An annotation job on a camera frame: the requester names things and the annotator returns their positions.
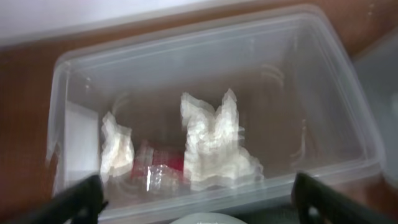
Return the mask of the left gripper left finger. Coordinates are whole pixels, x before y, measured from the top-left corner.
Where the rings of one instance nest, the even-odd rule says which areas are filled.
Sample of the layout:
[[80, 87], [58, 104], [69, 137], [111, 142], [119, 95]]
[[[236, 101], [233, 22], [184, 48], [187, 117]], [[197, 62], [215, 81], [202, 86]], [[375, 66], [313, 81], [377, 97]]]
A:
[[107, 205], [101, 178], [94, 174], [57, 194], [43, 206], [9, 220], [9, 224], [98, 223]]

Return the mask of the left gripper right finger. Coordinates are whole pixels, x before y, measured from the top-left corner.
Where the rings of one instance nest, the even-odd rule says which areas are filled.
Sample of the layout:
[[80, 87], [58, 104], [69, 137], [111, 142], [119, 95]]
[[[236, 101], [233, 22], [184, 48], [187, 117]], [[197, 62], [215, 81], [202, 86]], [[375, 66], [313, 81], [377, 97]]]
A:
[[395, 223], [394, 220], [350, 200], [303, 172], [295, 176], [292, 203], [297, 208], [300, 223]]

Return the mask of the small white napkin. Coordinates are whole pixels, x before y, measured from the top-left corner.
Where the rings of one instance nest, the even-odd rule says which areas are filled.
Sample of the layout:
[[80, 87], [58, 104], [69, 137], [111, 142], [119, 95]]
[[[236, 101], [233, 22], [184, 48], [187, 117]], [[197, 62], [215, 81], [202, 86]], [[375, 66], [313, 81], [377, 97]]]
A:
[[100, 176], [106, 185], [110, 179], [130, 173], [134, 165], [132, 129], [121, 126], [110, 112], [103, 117], [101, 131], [102, 145]]

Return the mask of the red snack wrapper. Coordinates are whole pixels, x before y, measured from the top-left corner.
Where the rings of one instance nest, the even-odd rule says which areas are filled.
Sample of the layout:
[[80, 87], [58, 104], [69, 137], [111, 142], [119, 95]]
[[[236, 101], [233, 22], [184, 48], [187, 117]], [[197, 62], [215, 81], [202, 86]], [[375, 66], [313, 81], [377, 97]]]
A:
[[131, 180], [147, 192], [175, 192], [184, 183], [184, 155], [177, 147], [141, 141], [131, 170]]

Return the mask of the grey plate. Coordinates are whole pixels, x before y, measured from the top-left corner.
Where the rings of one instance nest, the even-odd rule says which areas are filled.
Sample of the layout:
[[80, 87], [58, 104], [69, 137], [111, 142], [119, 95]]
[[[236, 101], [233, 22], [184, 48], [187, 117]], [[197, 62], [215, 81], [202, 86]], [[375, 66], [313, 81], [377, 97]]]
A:
[[194, 213], [179, 218], [170, 224], [247, 224], [235, 217], [222, 213]]

